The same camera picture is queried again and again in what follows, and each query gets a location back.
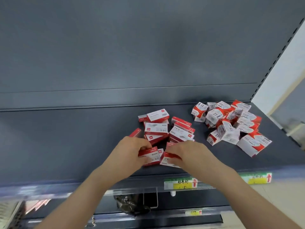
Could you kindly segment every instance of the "white wall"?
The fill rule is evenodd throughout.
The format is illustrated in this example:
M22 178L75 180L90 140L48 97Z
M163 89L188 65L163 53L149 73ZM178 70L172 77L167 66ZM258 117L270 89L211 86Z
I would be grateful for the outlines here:
M305 23L271 70L252 102L269 115L305 76Z

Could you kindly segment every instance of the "beige floor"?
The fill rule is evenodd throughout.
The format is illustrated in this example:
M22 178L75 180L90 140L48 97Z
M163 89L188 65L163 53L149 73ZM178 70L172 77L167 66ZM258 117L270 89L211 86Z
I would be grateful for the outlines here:
M305 180L273 182L264 185L252 185L252 187L305 229ZM245 228L234 212L222 212L221 215L224 223L220 227L208 228Z

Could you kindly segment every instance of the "price tag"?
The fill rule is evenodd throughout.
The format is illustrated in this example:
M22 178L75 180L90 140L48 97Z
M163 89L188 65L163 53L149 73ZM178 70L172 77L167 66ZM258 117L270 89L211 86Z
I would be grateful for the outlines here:
M241 174L240 176L249 185L267 184L272 180L272 173Z
M198 180L196 178L168 178L164 180L165 190L178 190L178 189L193 189L197 188Z
M185 211L185 215L188 215L188 216L198 216L198 215L201 215L201 214L202 214L201 210L188 210L188 211Z

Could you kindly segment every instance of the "person's right hand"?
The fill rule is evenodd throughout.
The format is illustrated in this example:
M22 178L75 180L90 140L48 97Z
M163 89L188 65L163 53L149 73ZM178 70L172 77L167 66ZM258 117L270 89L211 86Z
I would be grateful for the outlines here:
M180 166L193 177L215 188L220 188L227 175L236 173L219 161L204 144L198 142L179 142L166 149L166 152L182 159L171 158L170 163Z

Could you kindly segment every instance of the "tiled floor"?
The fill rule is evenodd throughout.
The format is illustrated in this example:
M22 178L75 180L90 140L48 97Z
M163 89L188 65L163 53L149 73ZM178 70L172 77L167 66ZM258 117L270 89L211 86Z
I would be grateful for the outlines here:
M305 180L252 185L258 193L305 229ZM234 212L222 212L221 228L245 228Z

